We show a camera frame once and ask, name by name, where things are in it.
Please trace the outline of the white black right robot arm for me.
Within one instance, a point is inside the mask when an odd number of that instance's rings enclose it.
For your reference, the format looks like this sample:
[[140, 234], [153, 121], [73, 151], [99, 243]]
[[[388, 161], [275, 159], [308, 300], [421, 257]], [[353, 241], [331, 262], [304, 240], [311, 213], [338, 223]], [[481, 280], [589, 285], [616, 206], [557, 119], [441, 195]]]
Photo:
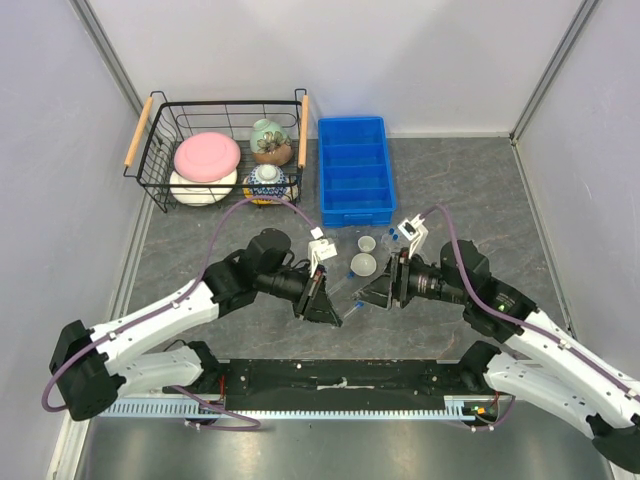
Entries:
[[639, 471], [639, 382], [609, 365], [557, 325], [526, 295], [495, 278], [473, 242], [446, 243], [438, 264], [407, 250], [359, 292], [384, 309], [415, 298], [463, 306], [464, 320], [500, 343], [485, 360], [458, 368], [467, 392], [487, 387], [530, 403], [573, 426], [608, 461]]

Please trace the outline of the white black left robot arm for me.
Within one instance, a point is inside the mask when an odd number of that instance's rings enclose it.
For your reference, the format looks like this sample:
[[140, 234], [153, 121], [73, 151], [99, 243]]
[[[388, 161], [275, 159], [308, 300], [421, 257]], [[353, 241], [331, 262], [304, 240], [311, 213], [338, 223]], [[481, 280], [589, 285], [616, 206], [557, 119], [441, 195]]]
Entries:
[[341, 326], [326, 292], [324, 260], [335, 244], [318, 237], [300, 263], [288, 262], [291, 240], [265, 229], [246, 248], [204, 270], [171, 295], [125, 317], [87, 327], [80, 320], [63, 327], [49, 369], [75, 421], [91, 419], [117, 400], [154, 389], [216, 388], [222, 367], [208, 346], [191, 341], [172, 351], [154, 347], [199, 325], [251, 305], [258, 294], [290, 302], [295, 317]]

